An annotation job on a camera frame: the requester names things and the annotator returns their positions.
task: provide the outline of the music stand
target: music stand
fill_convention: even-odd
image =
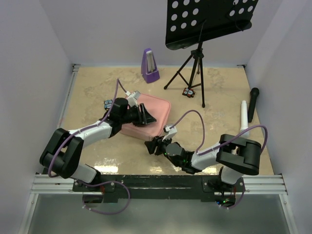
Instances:
[[[185,49],[197,44],[197,49],[183,63],[176,74],[165,85],[180,75],[187,84],[183,95],[192,98],[193,88],[201,86],[202,107],[205,107],[202,44],[204,41],[250,29],[250,22],[258,0],[168,0],[166,47],[171,50]],[[194,58],[189,82],[180,73]],[[196,67],[200,73],[200,83],[193,85]]]

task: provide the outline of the white robotic arm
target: white robotic arm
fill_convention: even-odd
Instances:
[[[88,165],[79,163],[83,148],[99,140],[113,137],[121,130],[122,124],[133,123],[136,126],[142,126],[156,122],[143,103],[138,105],[139,94],[138,91],[127,92],[127,98],[116,98],[105,121],[100,119],[92,125],[70,131],[57,129],[42,153],[40,163],[49,168],[55,158],[52,163],[52,171],[56,174],[63,178],[79,179],[86,183],[94,182],[99,172]],[[68,140],[64,145],[66,150],[60,151],[56,156],[56,152],[65,140]]]
[[[244,174],[257,175],[261,145],[252,140],[237,138],[224,147],[221,143],[227,142],[234,136],[224,134],[220,141],[213,146],[198,152],[186,151],[179,143],[172,143],[172,137],[177,133],[172,124],[164,127],[165,136],[155,137],[152,141],[146,141],[145,145],[150,154],[164,154],[175,166],[187,173],[195,174],[205,168],[221,163],[224,165],[220,173],[223,183],[233,185]]]

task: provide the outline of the black mounting plate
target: black mounting plate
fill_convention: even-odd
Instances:
[[[217,190],[209,187],[209,181],[218,179],[218,175],[101,175],[101,181],[118,181],[130,191],[131,199],[189,199],[202,202],[215,202]],[[237,192],[243,191],[240,178]],[[128,197],[125,189],[118,184],[107,184],[105,203],[118,202]],[[73,185],[73,192],[100,192],[100,187],[89,188]]]

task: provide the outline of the marble floor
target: marble floor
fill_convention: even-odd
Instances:
[[[141,93],[170,101],[168,123],[176,122],[190,109],[198,110],[206,126],[206,140],[201,149],[215,144],[222,134],[238,134],[241,101],[249,102],[250,88],[244,69],[204,68],[206,108],[201,107],[200,87],[194,88],[198,91],[194,98],[181,95],[185,83],[180,77],[177,77],[167,90],[163,89],[177,69],[177,67],[161,67],[160,79],[147,84],[141,77],[139,67],[81,67],[71,91],[62,128],[66,130],[81,128],[101,118],[104,114],[103,101],[113,97],[116,79],[120,78],[126,90],[139,90]],[[188,80],[191,68],[184,68],[181,73]],[[199,82],[197,75],[194,84]],[[121,89],[118,90],[118,97],[124,97]],[[250,126],[256,124],[259,124],[257,113]],[[201,143],[202,127],[195,113],[188,114],[177,125],[177,129],[175,141],[187,150],[195,150]],[[262,144],[261,130],[259,128],[252,130],[249,139]],[[123,134],[117,134],[86,147],[80,162],[95,167],[103,174],[185,174],[164,156],[149,155],[142,140]],[[220,167],[220,164],[209,167],[202,174],[216,175]],[[267,149],[261,155],[260,175],[273,175]]]

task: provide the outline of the pink bag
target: pink bag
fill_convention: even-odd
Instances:
[[[141,94],[137,103],[144,103],[146,110],[157,122],[142,127],[136,127],[131,123],[124,124],[120,133],[142,140],[151,140],[155,136],[162,135],[171,109],[170,102],[152,95]]]

